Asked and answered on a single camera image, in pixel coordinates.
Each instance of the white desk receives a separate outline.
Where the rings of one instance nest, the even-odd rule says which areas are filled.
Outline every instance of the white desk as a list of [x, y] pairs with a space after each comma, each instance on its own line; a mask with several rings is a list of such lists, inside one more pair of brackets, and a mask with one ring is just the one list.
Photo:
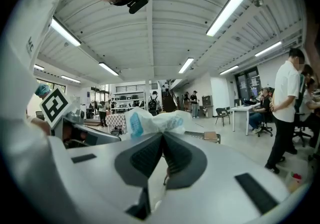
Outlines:
[[238, 107], [232, 107], [230, 109], [232, 113], [232, 131], [235, 131], [235, 111], [240, 111], [240, 112], [247, 112], [246, 113], [246, 127], [245, 127], [245, 133], [248, 136], [248, 130], [249, 130], [249, 111], [256, 106], [259, 106], [260, 103], [256, 103], [255, 105], [250, 105], [250, 106], [238, 106]]

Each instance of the storage rack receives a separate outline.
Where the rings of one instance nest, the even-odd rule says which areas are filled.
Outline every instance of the storage rack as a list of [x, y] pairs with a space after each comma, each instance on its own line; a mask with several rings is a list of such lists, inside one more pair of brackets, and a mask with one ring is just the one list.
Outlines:
[[[114, 93], [113, 95], [112, 95], [112, 97], [120, 97], [120, 96], [132, 96], [132, 95], [138, 95], [139, 96], [139, 98], [137, 98], [137, 99], [123, 99], [123, 100], [111, 100], [111, 102], [110, 102], [110, 107], [111, 107], [111, 104], [112, 104], [112, 102], [116, 102], [116, 103], [118, 103], [118, 102], [134, 102], [134, 101], [144, 101], [145, 102], [145, 104], [144, 104], [144, 107], [143, 107], [143, 109], [146, 109], [146, 106], [147, 106], [147, 104], [146, 104], [146, 93], [145, 93], [145, 91], [132, 91], [132, 92], [116, 92], [116, 93]], [[114, 107], [114, 108], [110, 108], [111, 109], [111, 114], [112, 114], [112, 110], [114, 110], [115, 111], [115, 113], [116, 113], [116, 110], [121, 110], [121, 109], [133, 109], [134, 107]]]

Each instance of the backpack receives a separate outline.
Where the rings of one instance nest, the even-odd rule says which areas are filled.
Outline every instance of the backpack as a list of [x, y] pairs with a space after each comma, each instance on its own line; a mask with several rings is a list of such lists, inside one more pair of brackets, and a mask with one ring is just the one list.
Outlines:
[[148, 103], [149, 111], [150, 111], [150, 110], [155, 111], [155, 110], [157, 110], [157, 105], [158, 105], [157, 98], [158, 98], [158, 97], [156, 97], [155, 99], [153, 99], [152, 96], [150, 96], [150, 98], [151, 98], [151, 100], [150, 100], [150, 102]]

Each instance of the black pants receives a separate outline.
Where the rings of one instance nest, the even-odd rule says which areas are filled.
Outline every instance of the black pants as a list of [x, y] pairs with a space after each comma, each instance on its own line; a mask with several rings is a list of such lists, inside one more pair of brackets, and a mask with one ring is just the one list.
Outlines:
[[101, 126], [103, 126], [103, 124], [106, 126], [106, 115], [106, 112], [99, 112]]
[[314, 136], [310, 139], [309, 144], [310, 146], [315, 147], [320, 132], [320, 117], [316, 116], [314, 113], [311, 113], [304, 121], [304, 124], [314, 133]]
[[276, 124], [276, 138], [272, 147], [267, 164], [274, 167], [285, 153], [286, 148], [292, 141], [295, 126], [293, 122], [284, 122], [274, 118]]

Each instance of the concrete floor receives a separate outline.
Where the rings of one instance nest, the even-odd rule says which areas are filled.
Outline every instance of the concrete floor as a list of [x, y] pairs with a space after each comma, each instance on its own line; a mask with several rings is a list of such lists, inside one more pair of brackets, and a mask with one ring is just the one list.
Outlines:
[[[235, 132], [232, 131], [232, 118], [230, 118], [230, 124], [227, 119], [225, 119], [225, 126], [222, 126], [220, 120], [218, 120], [215, 125], [216, 118], [199, 118], [191, 119], [190, 123], [186, 125], [186, 131], [193, 132], [205, 132], [205, 131], [215, 131], [221, 135], [221, 144], [229, 146], [247, 157], [252, 161], [255, 161], [262, 167], [265, 165], [271, 148], [274, 144], [274, 137], [276, 133], [276, 127], [271, 123], [270, 127], [273, 128], [273, 137], [270, 137], [268, 133], [263, 133], [260, 137], [252, 132], [249, 132], [246, 136], [246, 114], [242, 112], [235, 113]], [[107, 132], [107, 128], [96, 127], [97, 130]], [[121, 135], [122, 140], [129, 139], [129, 134]], [[306, 177], [307, 181], [310, 181], [313, 177], [314, 168], [316, 168], [315, 162], [308, 163], [308, 155], [312, 154], [313, 149], [308, 147], [302, 147], [301, 141], [295, 143], [295, 148], [298, 150], [297, 155], [291, 155], [285, 153], [286, 161], [279, 164], [278, 167], [280, 171], [280, 178], [285, 182], [286, 177], [289, 172], [294, 171], [300, 173], [302, 176]], [[157, 167], [155, 168], [153, 174], [149, 179], [149, 198], [151, 203], [151, 208], [154, 209], [155, 204], [161, 200], [165, 193], [165, 186], [163, 186], [164, 177], [166, 174], [167, 164], [164, 158], [161, 158]]]

